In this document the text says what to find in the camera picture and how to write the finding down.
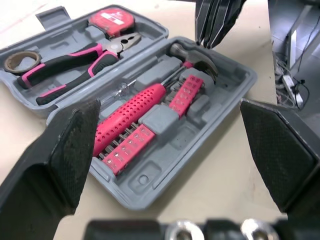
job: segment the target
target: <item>roll of tape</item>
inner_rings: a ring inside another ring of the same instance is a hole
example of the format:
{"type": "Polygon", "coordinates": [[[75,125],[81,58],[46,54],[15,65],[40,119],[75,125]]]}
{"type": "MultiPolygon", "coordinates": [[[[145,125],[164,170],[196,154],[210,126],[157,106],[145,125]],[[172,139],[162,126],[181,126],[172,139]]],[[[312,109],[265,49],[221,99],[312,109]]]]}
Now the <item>roll of tape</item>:
{"type": "Polygon", "coordinates": [[[14,75],[21,76],[28,72],[29,70],[36,67],[41,60],[41,55],[35,51],[20,51],[10,55],[4,61],[4,70],[8,73],[12,73],[14,75]],[[18,68],[24,58],[32,58],[34,63],[31,66],[28,66],[24,69],[18,68]]]}

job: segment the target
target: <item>hammer head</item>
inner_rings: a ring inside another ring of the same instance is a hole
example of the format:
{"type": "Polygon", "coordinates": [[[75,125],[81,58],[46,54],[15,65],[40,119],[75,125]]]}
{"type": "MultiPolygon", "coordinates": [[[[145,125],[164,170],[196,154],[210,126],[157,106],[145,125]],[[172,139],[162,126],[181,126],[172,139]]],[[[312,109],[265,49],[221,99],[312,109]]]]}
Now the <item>hammer head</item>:
{"type": "Polygon", "coordinates": [[[218,76],[218,69],[216,65],[206,54],[203,53],[203,51],[199,51],[197,49],[185,49],[181,44],[174,43],[171,45],[169,52],[173,56],[191,63],[194,68],[204,69],[204,71],[213,79],[218,76]]]}

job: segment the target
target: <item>tool kit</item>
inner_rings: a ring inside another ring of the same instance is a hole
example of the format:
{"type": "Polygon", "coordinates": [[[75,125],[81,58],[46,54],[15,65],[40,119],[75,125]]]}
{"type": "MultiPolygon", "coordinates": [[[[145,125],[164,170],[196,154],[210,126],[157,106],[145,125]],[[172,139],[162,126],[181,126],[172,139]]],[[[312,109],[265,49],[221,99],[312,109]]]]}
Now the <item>tool kit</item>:
{"type": "Polygon", "coordinates": [[[70,104],[99,99],[89,171],[131,210],[161,195],[257,80],[119,5],[78,19],[57,7],[37,18],[45,32],[0,51],[0,79],[47,123],[70,104]]]}

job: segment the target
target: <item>gray plastic case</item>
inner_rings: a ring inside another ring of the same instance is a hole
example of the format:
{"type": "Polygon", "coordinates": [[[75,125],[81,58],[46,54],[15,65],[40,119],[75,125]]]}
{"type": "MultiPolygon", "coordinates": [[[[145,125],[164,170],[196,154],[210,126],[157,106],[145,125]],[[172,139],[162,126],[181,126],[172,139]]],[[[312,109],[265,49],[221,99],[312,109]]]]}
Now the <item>gray plastic case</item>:
{"type": "MultiPolygon", "coordinates": [[[[53,102],[38,106],[35,98],[48,89],[75,79],[84,72],[85,67],[51,77],[29,90],[22,89],[16,83],[16,76],[0,69],[0,78],[13,96],[34,113],[47,117],[47,123],[61,108],[92,98],[102,102],[100,121],[103,121],[136,93],[154,83],[160,83],[180,67],[182,61],[168,55],[174,42],[193,43],[184,37],[166,39],[168,30],[160,24],[122,6],[109,7],[122,8],[133,14],[136,29],[142,35],[141,42],[123,52],[123,59],[119,62],[106,67],[53,102]],[[112,97],[121,84],[135,79],[136,83],[127,89],[126,95],[117,99],[112,97]]],[[[10,54],[21,50],[34,50],[43,55],[46,61],[49,57],[51,59],[74,52],[90,42],[108,41],[99,30],[87,26],[87,19],[93,13],[75,20],[70,20],[63,7],[39,14],[38,19],[46,32],[1,50],[0,59],[4,61],[10,54]]],[[[120,175],[114,176],[100,159],[92,158],[90,173],[126,208],[143,210],[159,197],[256,82],[257,74],[252,69],[215,51],[207,51],[215,59],[219,76],[214,84],[209,75],[194,68],[180,75],[181,81],[189,75],[195,75],[203,79],[205,84],[182,118],[179,119],[176,112],[165,104],[173,95],[169,94],[163,104],[155,105],[137,122],[156,133],[156,138],[120,175]]],[[[178,86],[173,85],[171,90],[174,91],[175,87],[178,86]]]]}

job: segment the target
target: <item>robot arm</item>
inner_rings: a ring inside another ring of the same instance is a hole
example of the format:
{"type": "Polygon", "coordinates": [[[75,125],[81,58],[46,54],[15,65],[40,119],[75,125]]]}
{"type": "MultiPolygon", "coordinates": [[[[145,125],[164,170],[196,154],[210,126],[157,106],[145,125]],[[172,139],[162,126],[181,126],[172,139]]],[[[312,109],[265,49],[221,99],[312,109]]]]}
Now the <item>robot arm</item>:
{"type": "Polygon", "coordinates": [[[217,46],[236,20],[246,0],[196,0],[195,40],[212,49],[217,46]]]}

